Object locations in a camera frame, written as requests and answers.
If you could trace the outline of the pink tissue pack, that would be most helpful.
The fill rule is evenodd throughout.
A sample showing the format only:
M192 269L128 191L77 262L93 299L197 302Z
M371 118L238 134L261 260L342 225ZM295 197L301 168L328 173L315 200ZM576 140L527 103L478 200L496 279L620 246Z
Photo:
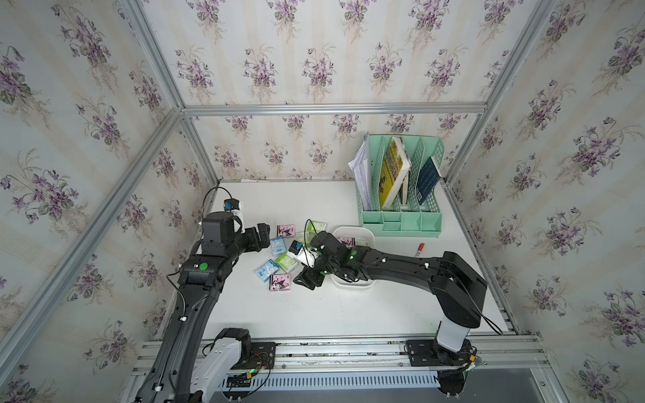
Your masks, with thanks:
M296 232L294 224L280 224L277 226L276 236L279 238L292 238L296 236Z
M342 245L348 247L348 248L353 248L356 246L356 239L354 237L338 237L338 240Z
M292 287L290 274L274 274L269 279L269 290L271 292L288 292Z

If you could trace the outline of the green tissue pack top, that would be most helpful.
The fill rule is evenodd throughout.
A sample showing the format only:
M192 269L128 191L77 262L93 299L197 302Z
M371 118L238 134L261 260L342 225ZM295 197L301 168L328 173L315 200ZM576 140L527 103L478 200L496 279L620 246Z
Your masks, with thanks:
M327 223L312 220L307 221L306 231L309 233L320 233L322 231L325 231L326 228Z

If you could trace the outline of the green tissue pack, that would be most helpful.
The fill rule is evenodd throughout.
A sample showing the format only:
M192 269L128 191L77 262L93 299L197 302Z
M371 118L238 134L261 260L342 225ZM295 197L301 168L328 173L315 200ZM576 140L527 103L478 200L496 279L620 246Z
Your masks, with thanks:
M302 245L306 245L307 247L311 244L310 238L311 238L311 235L307 231L296 233L297 242L301 243Z
M294 258L290 257L288 253L283 253L277 258L275 258L275 263L285 273L292 272L295 268L299 267L300 265L300 263Z
M322 231L325 231L326 228L327 223L312 220L307 221L306 231L309 233L320 233Z

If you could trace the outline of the white plastic storage box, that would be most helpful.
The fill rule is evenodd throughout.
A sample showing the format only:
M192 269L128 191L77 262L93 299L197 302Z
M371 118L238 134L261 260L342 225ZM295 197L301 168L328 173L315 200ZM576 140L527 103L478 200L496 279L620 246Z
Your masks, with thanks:
M367 246L371 248L376 246L376 237L367 228L352 226L337 227L332 231L332 235L334 235L335 238L354 237L356 239L356 246ZM340 280L336 276L332 276L331 280L339 289L344 290L367 290L373 287L376 283L374 280L360 280L358 282L348 283L344 280Z

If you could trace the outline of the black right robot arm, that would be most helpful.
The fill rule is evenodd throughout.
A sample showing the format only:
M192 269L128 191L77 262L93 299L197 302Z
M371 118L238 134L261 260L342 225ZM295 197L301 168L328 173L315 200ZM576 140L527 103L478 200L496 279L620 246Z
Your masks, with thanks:
M488 284L457 253L446 251L440 257L418 258L366 246L349 248L322 231L314 236L312 247L295 240L287 254L304 265L295 283L309 290L333 275L349 284L384 280L432 293L443 312L435 339L441 349L460 352L470 330L480 327Z

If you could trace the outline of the light blue tissue pack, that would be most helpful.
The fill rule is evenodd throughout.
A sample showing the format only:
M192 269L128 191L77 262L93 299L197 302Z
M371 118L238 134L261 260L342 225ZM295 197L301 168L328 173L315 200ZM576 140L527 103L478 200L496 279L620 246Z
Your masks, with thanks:
M280 270L280 266L275 263L274 260L268 260L261 267L259 267L255 273L263 281L267 282L270 280L272 275L275 275Z
M285 240L282 237L270 240L270 249L273 256L280 256L287 251Z

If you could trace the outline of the pink tissue pack top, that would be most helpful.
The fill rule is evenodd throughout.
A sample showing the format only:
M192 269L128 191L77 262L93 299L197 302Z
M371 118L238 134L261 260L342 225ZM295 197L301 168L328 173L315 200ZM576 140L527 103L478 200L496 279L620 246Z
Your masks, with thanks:
M276 236L279 238L292 238L296 236L296 232L294 224L280 224L277 226Z

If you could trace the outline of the light blue tissue pack lower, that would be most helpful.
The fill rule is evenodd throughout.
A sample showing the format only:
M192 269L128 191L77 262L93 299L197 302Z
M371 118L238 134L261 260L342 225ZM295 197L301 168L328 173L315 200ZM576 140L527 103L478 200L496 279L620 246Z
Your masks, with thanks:
M272 275L275 275L280 270L280 266L275 263L274 260L268 260L261 267L259 267L255 273L263 281L267 282L270 280Z

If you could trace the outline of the red capped pen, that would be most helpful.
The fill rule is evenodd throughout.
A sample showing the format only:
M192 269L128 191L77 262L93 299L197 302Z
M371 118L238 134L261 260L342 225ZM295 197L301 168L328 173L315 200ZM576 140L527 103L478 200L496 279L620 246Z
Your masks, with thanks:
M418 249L417 249L417 251L415 253L415 256L417 258L421 256L421 254L423 253L424 248L425 248L425 243L420 243L420 245L418 245Z

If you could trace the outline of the white paper stack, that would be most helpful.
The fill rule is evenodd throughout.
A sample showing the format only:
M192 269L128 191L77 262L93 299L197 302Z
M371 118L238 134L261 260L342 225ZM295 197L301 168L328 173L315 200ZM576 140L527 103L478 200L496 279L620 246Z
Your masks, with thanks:
M349 161L348 166L354 176L354 183L358 190L363 209L370 211L372 209L370 173L371 161L368 134L364 136L363 142L354 155L354 159L352 159L352 161Z

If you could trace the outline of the yellow book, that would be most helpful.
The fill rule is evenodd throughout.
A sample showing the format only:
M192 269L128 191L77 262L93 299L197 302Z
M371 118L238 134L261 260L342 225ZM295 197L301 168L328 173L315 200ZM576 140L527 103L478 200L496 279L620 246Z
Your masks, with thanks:
M389 209L411 168L411 161L400 137L392 137L384 149L379 174L378 196L381 210Z

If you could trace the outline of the mint green desk organizer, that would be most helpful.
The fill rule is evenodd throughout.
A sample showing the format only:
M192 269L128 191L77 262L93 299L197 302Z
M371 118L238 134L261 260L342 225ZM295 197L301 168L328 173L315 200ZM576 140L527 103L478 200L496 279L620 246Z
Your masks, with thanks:
M354 185L359 225L376 237L437 238L442 232L443 215L433 189L428 196L418 196L418 181L423 167L429 163L441 170L443 141L433 136L401 136L402 147L411 162L406 198L397 196L391 206L383 208L379 205L379 182L392 138L389 134L371 134L361 147L368 163L368 177Z

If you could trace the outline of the dark blue notebook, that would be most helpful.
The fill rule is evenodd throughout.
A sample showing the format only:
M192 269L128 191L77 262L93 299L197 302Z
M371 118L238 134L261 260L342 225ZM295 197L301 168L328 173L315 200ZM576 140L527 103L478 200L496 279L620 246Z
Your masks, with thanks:
M439 171L438 161L434 157L429 157L419 171L416 184L416 200L419 205L427 201L435 186L439 183L442 176Z

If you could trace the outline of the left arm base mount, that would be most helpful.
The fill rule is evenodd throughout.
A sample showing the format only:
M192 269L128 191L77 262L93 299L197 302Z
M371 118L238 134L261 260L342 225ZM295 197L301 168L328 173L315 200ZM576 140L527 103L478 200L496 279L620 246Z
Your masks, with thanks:
M203 347L205 358L212 354L216 357L223 355L230 363L237 358L231 367L234 370L273 369L277 344L274 342L243 342L237 339L218 339Z

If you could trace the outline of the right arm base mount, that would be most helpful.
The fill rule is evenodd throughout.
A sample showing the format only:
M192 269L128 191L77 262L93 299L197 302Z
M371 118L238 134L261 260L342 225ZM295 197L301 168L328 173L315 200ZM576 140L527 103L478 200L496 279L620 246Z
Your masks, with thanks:
M462 348L453 352L435 339L413 339L404 344L404 353L413 367L468 367L477 356L477 348L466 339Z

